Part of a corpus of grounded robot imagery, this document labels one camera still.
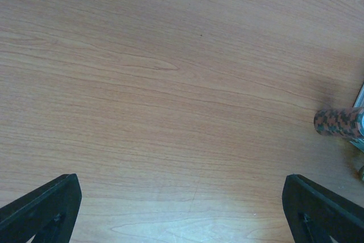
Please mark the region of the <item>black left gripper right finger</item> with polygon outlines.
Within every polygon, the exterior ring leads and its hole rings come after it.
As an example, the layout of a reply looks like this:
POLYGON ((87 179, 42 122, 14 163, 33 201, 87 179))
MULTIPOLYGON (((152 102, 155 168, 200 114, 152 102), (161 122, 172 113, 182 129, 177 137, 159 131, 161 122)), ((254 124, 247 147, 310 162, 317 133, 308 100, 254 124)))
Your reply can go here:
POLYGON ((363 242, 363 208, 302 175, 286 177, 282 205, 294 242, 363 242))

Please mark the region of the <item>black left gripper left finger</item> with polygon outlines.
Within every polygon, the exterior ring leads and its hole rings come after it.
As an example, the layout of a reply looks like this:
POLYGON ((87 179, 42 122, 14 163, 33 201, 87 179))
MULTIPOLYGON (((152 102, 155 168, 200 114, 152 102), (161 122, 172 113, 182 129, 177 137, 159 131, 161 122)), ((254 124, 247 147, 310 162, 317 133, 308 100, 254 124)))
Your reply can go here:
POLYGON ((82 193, 63 174, 1 208, 1 242, 70 242, 82 193))

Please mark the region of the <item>aluminium poker case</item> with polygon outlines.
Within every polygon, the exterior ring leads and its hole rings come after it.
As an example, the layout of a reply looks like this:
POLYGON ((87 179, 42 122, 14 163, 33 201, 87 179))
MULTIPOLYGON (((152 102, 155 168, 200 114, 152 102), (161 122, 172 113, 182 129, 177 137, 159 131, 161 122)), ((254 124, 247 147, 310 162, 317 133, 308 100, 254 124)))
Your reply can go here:
POLYGON ((358 117, 355 121, 358 133, 351 140, 351 143, 363 152, 363 85, 357 95, 353 108, 359 110, 358 117))

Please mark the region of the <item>brown poker chip stack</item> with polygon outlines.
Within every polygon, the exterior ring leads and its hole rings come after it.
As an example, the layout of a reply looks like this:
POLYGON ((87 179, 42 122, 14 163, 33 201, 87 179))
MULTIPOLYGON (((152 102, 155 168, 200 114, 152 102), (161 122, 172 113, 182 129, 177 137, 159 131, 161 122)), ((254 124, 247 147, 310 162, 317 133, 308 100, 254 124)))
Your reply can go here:
POLYGON ((313 119, 315 130, 325 136, 353 139, 358 133, 355 108, 321 109, 313 119))

